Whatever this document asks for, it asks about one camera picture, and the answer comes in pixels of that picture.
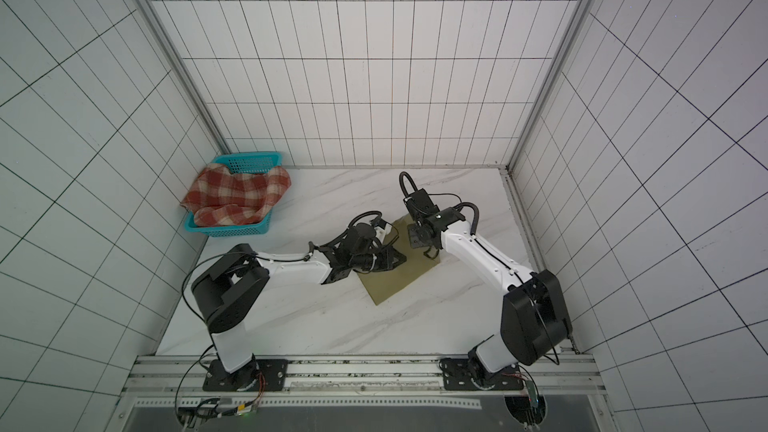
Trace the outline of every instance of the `marble surface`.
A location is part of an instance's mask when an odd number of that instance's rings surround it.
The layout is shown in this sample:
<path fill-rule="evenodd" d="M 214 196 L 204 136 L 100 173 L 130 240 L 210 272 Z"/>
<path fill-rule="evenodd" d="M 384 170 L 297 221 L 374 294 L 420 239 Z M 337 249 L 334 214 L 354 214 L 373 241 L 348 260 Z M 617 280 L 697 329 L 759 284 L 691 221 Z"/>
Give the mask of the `marble surface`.
<path fill-rule="evenodd" d="M 499 170 L 408 170 L 430 193 L 452 192 L 480 207 L 478 233 L 530 266 Z M 201 259 L 247 242 L 255 251 L 303 252 L 340 234 L 360 212 L 380 210 L 390 222 L 406 214 L 399 169 L 292 169 L 292 187 L 275 207 L 269 233 L 209 238 Z M 441 208 L 456 198 L 433 197 Z M 195 271 L 201 274 L 206 266 Z M 188 288 L 187 300 L 196 307 Z M 442 263 L 376 306 L 350 274 L 328 285 L 271 287 L 245 318 L 255 354 L 465 354 L 498 331 L 501 296 L 443 252 Z M 180 302 L 158 355 L 199 355 L 210 344 L 204 324 Z"/>

